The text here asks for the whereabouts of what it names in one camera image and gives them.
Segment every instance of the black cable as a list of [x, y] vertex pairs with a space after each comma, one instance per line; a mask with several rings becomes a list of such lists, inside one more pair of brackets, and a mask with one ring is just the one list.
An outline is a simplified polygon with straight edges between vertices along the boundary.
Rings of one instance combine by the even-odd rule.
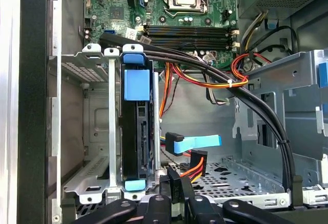
[[262, 50], [258, 51], [257, 53], [262, 54], [264, 51], [270, 52], [270, 51], [272, 51], [273, 48], [284, 50], [285, 52], [288, 52], [290, 55], [293, 54], [291, 49], [289, 49], [289, 48], [286, 49], [286, 47], [284, 45], [270, 45], [270, 46], [264, 47]]
[[[156, 56], [152, 56], [151, 58], [153, 60], [157, 60], [157, 61], [164, 61], [164, 62], [170, 62], [170, 63], [176, 63], [176, 64], [180, 64], [181, 63], [180, 59], [184, 58], [181, 56], [175, 56], [175, 57], [179, 58], [179, 59], [168, 59], [165, 57], [156, 57]], [[225, 74], [223, 74], [223, 73], [218, 74], [218, 73], [220, 73], [220, 71], [218, 71], [217, 69], [215, 69], [213, 67], [208, 67], [206, 64], [199, 62], [199, 61], [195, 61], [194, 63], [191, 63], [191, 62], [193, 62], [192, 59], [189, 59], [189, 61], [190, 62], [188, 62], [188, 63], [183, 61], [182, 64], [201, 69], [202, 71], [207, 71], [207, 74], [209, 76], [212, 76], [214, 79], [218, 80], [219, 82], [227, 81], [228, 77], [227, 76], [226, 76], [226, 78], [222, 77], [222, 75], [225, 76]], [[242, 102], [244, 102], [248, 107], [250, 107], [252, 110], [254, 110], [254, 112], [257, 113], [265, 121], [265, 123], [273, 131], [274, 135], [277, 137], [277, 139], [279, 141], [286, 140], [287, 135], [285, 133], [285, 130], [284, 130], [281, 122], [279, 121], [276, 114], [271, 110], [271, 108], [265, 102], [263, 102], [261, 99], [259, 99], [254, 94], [250, 93], [245, 88], [229, 88], [229, 90], [233, 94], [235, 94]], [[284, 160], [284, 162], [283, 162], [283, 167], [284, 167], [283, 168], [283, 172], [284, 172], [283, 179], [285, 182], [284, 187], [287, 189], [287, 188], [291, 187], [292, 178], [294, 176], [291, 173], [294, 172], [295, 170], [290, 170], [290, 168], [294, 168], [294, 166], [293, 166], [294, 163], [291, 163], [292, 157], [286, 156], [287, 149], [285, 148], [285, 146], [282, 145], [282, 146], [280, 146], [280, 148], [281, 148], [282, 155], [283, 155], [282, 158]]]
[[165, 156], [168, 160], [170, 160], [172, 163], [174, 163], [175, 165], [177, 165], [179, 168], [182, 168], [182, 169], [184, 169], [184, 170], [189, 170], [188, 167], [185, 167], [185, 166], [183, 166], [183, 165], [180, 165], [180, 164], [178, 164], [176, 161], [174, 161], [172, 158], [170, 158], [170, 157], [169, 157], [169, 156], [163, 151], [162, 148], [160, 148], [160, 151], [164, 154], [164, 156]]
[[[182, 64], [190, 66], [190, 67], [194, 67], [194, 68], [198, 68], [198, 69], [202, 68], [204, 71], [210, 72], [211, 75], [214, 76], [214, 79], [216, 79], [219, 83], [226, 83], [230, 79], [229, 76], [222, 73], [218, 69], [215, 69], [214, 67], [209, 66], [206, 63], [200, 62], [195, 59], [191, 59], [191, 58], [184, 57], [184, 56], [177, 56], [177, 55], [170, 54], [170, 53], [162, 53], [162, 52], [145, 51], [145, 53], [149, 54], [149, 55], [160, 56], [160, 57], [156, 57], [157, 59], [155, 59], [153, 56], [151, 57], [153, 60], [158, 60], [160, 62], [169, 62], [166, 57], [170, 57], [172, 59], [178, 60], [178, 61], [175, 61], [175, 63], [177, 63], [177, 64], [182, 63]], [[248, 91], [244, 87], [228, 88], [228, 89], [231, 92], [238, 92], [238, 95], [249, 96], [250, 98], [253, 99], [253, 101], [255, 103], [260, 104], [261, 107], [263, 108], [263, 110], [266, 110], [268, 112], [268, 115], [275, 121], [275, 123], [279, 127], [279, 130], [281, 131], [281, 133], [285, 134], [285, 130], [284, 130], [281, 122], [279, 121], [277, 115], [272, 111], [272, 109], [262, 99], [258, 98], [257, 96], [252, 94], [250, 91]]]
[[[139, 44], [139, 42], [122, 38], [116, 35], [111, 35], [110, 37], [100, 37], [102, 39], [101, 43], [110, 44], [114, 43], [118, 46], [123, 46], [124, 44]], [[144, 53], [148, 55], [153, 55], [153, 60], [157, 60], [160, 62], [169, 62], [174, 64], [183, 64], [186, 66], [190, 66], [196, 69], [199, 69], [205, 72], [210, 77], [214, 78], [219, 83], [226, 83], [228, 79], [230, 79], [227, 75], [219, 71], [218, 69], [213, 68], [212, 66], [208, 66], [205, 63], [202, 63], [189, 55], [178, 54], [176, 52], [172, 52], [169, 49], [164, 49], [161, 47], [154, 47], [145, 45]], [[250, 91], [245, 89], [244, 87], [238, 88], [228, 88], [228, 90], [233, 93], [236, 97], [238, 97], [242, 102], [244, 102], [249, 108], [251, 108], [255, 113], [257, 113], [263, 121], [268, 125], [268, 127], [272, 130], [274, 135], [277, 137], [278, 141], [287, 140], [287, 134], [278, 119], [277, 115], [274, 111], [265, 103], [263, 100], [252, 94]], [[283, 183], [285, 189], [291, 189], [291, 182], [295, 175], [295, 165], [293, 162], [293, 155], [290, 146], [286, 146], [282, 144], [280, 146], [281, 153], [283, 154]]]
[[267, 38], [269, 38], [271, 35], [284, 30], [284, 29], [289, 29], [292, 33], [292, 52], [293, 53], [297, 53], [298, 52], [298, 38], [297, 38], [297, 34], [295, 32], [295, 30], [293, 28], [291, 28], [290, 26], [281, 26], [278, 27], [272, 31], [270, 31], [269, 33], [267, 33], [266, 35], [264, 35], [263, 37], [261, 37], [257, 42], [253, 43], [246, 51], [245, 53], [248, 53], [252, 50], [254, 50], [258, 45], [260, 45], [263, 41], [265, 41]]
[[168, 108], [166, 110], [163, 111], [163, 115], [169, 110], [169, 108], [173, 105], [173, 101], [174, 101], [174, 97], [175, 97], [175, 91], [176, 91], [176, 88], [178, 86], [178, 82], [180, 80], [180, 76], [178, 77], [178, 79], [176, 80], [176, 83], [175, 83], [175, 86], [174, 86], [174, 90], [173, 90], [173, 94], [172, 94], [172, 99], [171, 99], [171, 102], [170, 102], [170, 105], [168, 106]]

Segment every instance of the metal drive bracket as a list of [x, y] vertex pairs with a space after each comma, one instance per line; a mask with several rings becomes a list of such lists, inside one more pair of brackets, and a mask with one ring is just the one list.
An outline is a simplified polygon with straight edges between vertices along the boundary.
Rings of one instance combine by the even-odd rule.
[[303, 187], [303, 203], [310, 206], [327, 205], [328, 190], [325, 190], [321, 185]]
[[103, 175], [108, 163], [106, 155], [98, 155], [64, 186], [64, 191], [75, 192], [84, 205], [101, 202], [109, 181], [98, 178]]
[[265, 176], [255, 170], [250, 169], [250, 165], [243, 165], [241, 163], [235, 162], [233, 160], [224, 158], [223, 162], [228, 168], [233, 169], [234, 171], [244, 174], [248, 180], [257, 182], [264, 189], [274, 192], [274, 193], [284, 193], [285, 190], [281, 183], [273, 180], [272, 177]]

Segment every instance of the yellow wire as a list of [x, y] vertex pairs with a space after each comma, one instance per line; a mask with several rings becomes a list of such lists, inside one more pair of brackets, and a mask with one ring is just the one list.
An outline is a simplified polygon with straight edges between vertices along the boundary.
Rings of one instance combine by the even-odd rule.
[[[268, 12], [269, 12], [269, 11], [266, 11], [266, 13], [264, 13], [263, 16], [260, 18], [259, 21], [260, 21], [261, 23], [262, 23], [262, 21], [264, 20], [264, 18], [267, 16]], [[248, 49], [248, 45], [250, 44], [251, 37], [253, 36], [254, 32], [255, 32], [255, 29], [251, 32], [250, 36], [249, 36], [248, 39], [247, 39], [246, 46], [245, 46], [246, 50]]]
[[[188, 76], [188, 75], [186, 75], [186, 74], [184, 74], [187, 78], [189, 78], [189, 79], [191, 79], [191, 80], [193, 80], [193, 81], [195, 81], [195, 82], [199, 82], [198, 80], [196, 80], [196, 79], [194, 79], [194, 78], [192, 78], [192, 77], [190, 77], [190, 76]], [[234, 86], [239, 86], [239, 85], [245, 85], [245, 84], [247, 84], [248, 83], [248, 80], [246, 80], [246, 81], [244, 81], [244, 82], [238, 82], [238, 83], [232, 83], [232, 86], [234, 87]], [[230, 84], [202, 84], [202, 85], [205, 85], [205, 86], [208, 86], [208, 87], [210, 87], [210, 88], [228, 88], [228, 87], [230, 87]]]
[[246, 46], [245, 46], [246, 50], [248, 49], [248, 45], [250, 44], [251, 37], [253, 36], [254, 32], [255, 32], [255, 29], [251, 32], [249, 38], [247, 39]]
[[159, 117], [162, 117], [163, 115], [163, 111], [164, 111], [164, 100], [166, 97], [166, 89], [168, 88], [168, 84], [169, 84], [169, 69], [170, 69], [170, 65], [168, 63], [166, 63], [166, 75], [165, 75], [165, 88], [164, 88], [164, 95], [163, 95], [163, 99], [162, 99], [162, 103], [160, 104], [160, 109], [159, 109]]
[[201, 177], [202, 173], [198, 174], [196, 178], [194, 178], [191, 183], [194, 183], [196, 180], [198, 180]]

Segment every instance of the orange wire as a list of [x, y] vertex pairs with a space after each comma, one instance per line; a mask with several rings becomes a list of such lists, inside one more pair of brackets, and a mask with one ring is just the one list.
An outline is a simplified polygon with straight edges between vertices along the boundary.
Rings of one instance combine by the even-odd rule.
[[166, 90], [168, 88], [169, 76], [170, 76], [170, 65], [168, 63], [166, 63], [164, 95], [163, 95], [162, 103], [161, 103], [160, 109], [159, 109], [159, 117], [162, 117], [163, 116], [164, 101], [166, 99]]
[[186, 176], [187, 174], [189, 174], [189, 173], [193, 172], [194, 170], [198, 169], [198, 168], [201, 166], [201, 164], [203, 163], [203, 161], [204, 161], [204, 158], [202, 157], [202, 158], [200, 159], [199, 164], [198, 164], [196, 167], [194, 167], [194, 168], [192, 168], [192, 169], [190, 169], [190, 170], [184, 172], [183, 174], [180, 175], [180, 177], [184, 177], [184, 176]]

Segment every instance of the capacitor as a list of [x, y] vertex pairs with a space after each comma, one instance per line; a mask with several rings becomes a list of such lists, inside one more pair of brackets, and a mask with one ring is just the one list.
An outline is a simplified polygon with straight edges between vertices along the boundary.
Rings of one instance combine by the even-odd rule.
[[86, 39], [86, 41], [91, 41], [91, 37], [89, 35], [85, 35], [84, 38]]

